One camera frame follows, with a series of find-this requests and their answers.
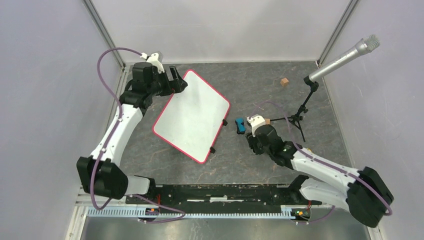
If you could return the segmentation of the blue whiteboard eraser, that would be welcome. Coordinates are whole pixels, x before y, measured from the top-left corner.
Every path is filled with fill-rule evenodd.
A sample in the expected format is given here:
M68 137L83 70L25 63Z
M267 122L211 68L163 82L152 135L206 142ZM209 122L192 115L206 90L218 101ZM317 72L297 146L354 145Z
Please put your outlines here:
M244 126L244 119L242 117L238 117L235 119L235 125L236 125L236 133L239 135L243 135L246 132L246 128Z

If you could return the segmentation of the pink framed whiteboard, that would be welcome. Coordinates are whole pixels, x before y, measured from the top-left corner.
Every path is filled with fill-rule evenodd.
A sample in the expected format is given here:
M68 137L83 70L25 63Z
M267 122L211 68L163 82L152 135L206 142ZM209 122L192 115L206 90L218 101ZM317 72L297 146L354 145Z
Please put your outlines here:
M204 164L231 104L194 70L189 69L183 79L188 86L171 95L152 131L195 162Z

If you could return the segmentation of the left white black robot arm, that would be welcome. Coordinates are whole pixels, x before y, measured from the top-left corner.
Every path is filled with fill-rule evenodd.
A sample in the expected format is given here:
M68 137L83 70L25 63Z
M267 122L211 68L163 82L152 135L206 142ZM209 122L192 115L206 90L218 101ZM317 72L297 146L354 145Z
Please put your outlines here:
M184 91L188 83L174 65L167 72L146 62L135 63L131 80L119 96L113 121L99 145L88 157L80 157L77 172L85 193L111 199L137 195L145 204L157 198L155 181L144 176L128 176L120 169L123 152L135 127L144 117L156 96Z

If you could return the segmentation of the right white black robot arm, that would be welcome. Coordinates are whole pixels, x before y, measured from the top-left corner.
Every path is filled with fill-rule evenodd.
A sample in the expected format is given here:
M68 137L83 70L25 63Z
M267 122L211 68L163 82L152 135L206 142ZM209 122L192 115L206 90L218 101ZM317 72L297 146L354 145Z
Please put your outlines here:
M309 175L300 185L289 189L293 203L310 200L331 204L370 228L393 213L390 205L394 196L373 168L359 170L329 161L296 142L282 140L268 124L249 132L246 139L256 155L265 154L281 167Z

